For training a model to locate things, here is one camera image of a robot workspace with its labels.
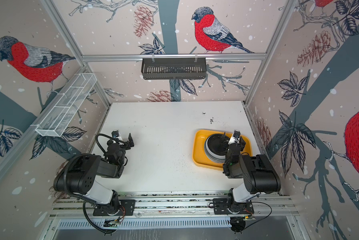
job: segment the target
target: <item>pine cone illustration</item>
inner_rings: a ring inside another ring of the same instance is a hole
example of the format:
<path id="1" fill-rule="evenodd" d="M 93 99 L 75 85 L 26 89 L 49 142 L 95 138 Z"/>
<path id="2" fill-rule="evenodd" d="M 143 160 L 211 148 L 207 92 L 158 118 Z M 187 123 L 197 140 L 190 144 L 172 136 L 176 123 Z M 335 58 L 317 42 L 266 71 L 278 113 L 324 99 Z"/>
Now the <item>pine cone illustration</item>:
<path id="1" fill-rule="evenodd" d="M 145 6 L 139 5 L 134 12 L 134 34 L 141 38 L 146 35 L 153 25 L 153 13 Z"/>
<path id="2" fill-rule="evenodd" d="M 257 122 L 255 124 L 257 125 L 259 135 L 262 138 L 263 145 L 267 147 L 272 140 L 272 134 L 270 133 L 270 128 L 263 122 L 263 118 L 261 120 L 257 119 Z"/>
<path id="3" fill-rule="evenodd" d="M 149 102 L 176 102 L 177 99 L 171 95 L 170 92 L 160 90 L 159 92 L 151 92 L 149 98 L 146 98 Z"/>
<path id="4" fill-rule="evenodd" d="M 311 43 L 302 50 L 301 55 L 297 57 L 297 65 L 302 64 L 303 67 L 313 64 L 313 62 L 321 61 L 323 55 L 330 48 L 330 33 L 322 31 L 322 33 L 316 35 Z"/>

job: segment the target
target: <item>bird head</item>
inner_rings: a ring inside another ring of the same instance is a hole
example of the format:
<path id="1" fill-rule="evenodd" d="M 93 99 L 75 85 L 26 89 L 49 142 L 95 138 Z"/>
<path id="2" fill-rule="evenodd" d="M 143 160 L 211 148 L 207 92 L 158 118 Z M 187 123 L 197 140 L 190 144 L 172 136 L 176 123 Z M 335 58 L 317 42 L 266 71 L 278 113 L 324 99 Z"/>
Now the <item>bird head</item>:
<path id="1" fill-rule="evenodd" d="M 13 55 L 11 52 L 11 47 L 18 43 L 16 38 L 12 36 L 4 36 L 0 38 L 0 60 L 7 59 L 9 61 L 13 61 Z"/>
<path id="2" fill-rule="evenodd" d="M 199 23 L 202 20 L 202 18 L 208 14 L 214 14 L 213 10 L 211 10 L 210 7 L 200 7 L 197 8 L 191 19 Z"/>

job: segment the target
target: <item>black mounting plate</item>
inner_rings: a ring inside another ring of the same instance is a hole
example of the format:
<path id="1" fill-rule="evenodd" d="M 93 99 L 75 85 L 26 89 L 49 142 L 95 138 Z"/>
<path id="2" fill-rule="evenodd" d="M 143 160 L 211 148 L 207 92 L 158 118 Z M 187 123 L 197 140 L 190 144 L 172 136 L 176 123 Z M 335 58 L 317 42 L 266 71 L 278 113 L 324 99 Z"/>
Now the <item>black mounting plate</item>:
<path id="1" fill-rule="evenodd" d="M 125 216 L 132 216 L 135 206 L 135 200 L 134 199 L 127 199 L 127 200 L 119 200 L 121 202 L 121 206 L 125 208 L 126 214 Z M 108 212 L 111 211 L 110 207 L 103 206 L 103 205 L 94 205 L 94 212 L 93 216 L 107 216 Z M 123 212 L 121 209 L 114 215 L 114 216 L 122 216 Z"/>
<path id="2" fill-rule="evenodd" d="M 254 213 L 253 205 L 251 202 L 235 203 L 229 209 L 227 198 L 215 198 L 213 199 L 213 205 L 215 215 Z"/>

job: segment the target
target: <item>white tabletop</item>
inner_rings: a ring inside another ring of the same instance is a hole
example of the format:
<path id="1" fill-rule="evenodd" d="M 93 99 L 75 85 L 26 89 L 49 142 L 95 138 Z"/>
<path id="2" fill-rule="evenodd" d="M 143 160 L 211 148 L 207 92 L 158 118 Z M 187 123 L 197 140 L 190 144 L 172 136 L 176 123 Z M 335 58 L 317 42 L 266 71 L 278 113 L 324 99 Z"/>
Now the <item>white tabletop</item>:
<path id="1" fill-rule="evenodd" d="M 239 130 L 251 141 L 253 155 L 260 154 L 240 101 L 113 103 L 101 133 L 110 136 L 117 129 L 124 141 L 129 132 L 134 140 L 126 151 L 128 163 L 119 179 L 96 176 L 117 192 L 215 192 L 241 184 L 243 179 L 194 164 L 194 137 L 200 129 Z M 106 149 L 108 139 L 98 139 Z M 98 146 L 92 153 L 103 155 Z"/>

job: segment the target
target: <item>black wire basket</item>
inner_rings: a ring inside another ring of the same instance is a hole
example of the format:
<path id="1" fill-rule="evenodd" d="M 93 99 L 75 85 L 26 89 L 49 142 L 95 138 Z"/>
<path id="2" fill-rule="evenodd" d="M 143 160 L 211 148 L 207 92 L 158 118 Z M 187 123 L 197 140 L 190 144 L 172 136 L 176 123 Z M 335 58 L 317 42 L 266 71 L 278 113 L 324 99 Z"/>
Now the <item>black wire basket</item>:
<path id="1" fill-rule="evenodd" d="M 142 60 L 143 78 L 149 79 L 204 79 L 206 58 L 151 58 Z"/>

